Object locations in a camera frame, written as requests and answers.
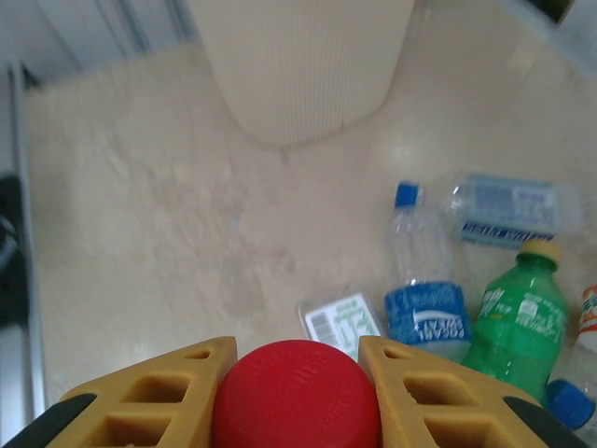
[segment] barcode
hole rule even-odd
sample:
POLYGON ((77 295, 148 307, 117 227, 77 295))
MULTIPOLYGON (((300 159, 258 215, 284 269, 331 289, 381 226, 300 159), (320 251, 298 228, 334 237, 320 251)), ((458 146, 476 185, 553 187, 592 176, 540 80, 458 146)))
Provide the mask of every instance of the barcode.
POLYGON ((334 334, 334 329, 329 323, 329 319, 327 318, 326 313, 321 313, 319 315, 314 316, 311 319, 311 323, 313 324, 313 331, 315 331, 315 336, 320 343, 326 343, 327 345, 334 346, 338 345, 336 335, 334 334))

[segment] red ball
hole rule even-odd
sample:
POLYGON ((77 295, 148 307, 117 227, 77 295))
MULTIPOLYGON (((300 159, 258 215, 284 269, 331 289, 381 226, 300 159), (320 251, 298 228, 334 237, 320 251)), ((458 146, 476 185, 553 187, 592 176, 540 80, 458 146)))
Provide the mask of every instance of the red ball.
POLYGON ((311 341, 258 348, 215 397, 215 448, 376 448, 375 388, 341 351, 311 341))

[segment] white trash can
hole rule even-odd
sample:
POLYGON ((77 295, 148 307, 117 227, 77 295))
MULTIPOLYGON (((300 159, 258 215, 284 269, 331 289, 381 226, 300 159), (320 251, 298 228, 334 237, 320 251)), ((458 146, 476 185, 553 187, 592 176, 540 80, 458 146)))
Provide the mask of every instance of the white trash can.
POLYGON ((385 100, 413 0, 188 0, 231 115, 295 145, 385 100))

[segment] pocari sweat label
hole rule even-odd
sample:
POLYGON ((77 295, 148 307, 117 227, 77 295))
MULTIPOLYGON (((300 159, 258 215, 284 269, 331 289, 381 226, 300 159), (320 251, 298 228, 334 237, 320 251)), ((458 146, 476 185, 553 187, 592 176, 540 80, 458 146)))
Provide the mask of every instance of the pocari sweat label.
POLYGON ((472 330, 463 291, 454 283, 401 287, 385 297, 390 337, 400 343, 464 341, 472 330))

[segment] black object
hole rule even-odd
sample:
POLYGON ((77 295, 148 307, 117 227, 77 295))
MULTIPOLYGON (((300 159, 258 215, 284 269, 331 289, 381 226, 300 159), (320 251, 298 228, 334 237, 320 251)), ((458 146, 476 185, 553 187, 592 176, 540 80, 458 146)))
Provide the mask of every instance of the black object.
POLYGON ((53 405, 4 445, 4 448, 45 448, 85 411, 96 397, 93 394, 83 394, 53 405))
POLYGON ((24 323, 29 316, 29 288, 22 247, 21 182, 0 178, 0 323, 24 323))
POLYGON ((516 397, 504 402, 549 448, 590 448, 542 407, 516 397))

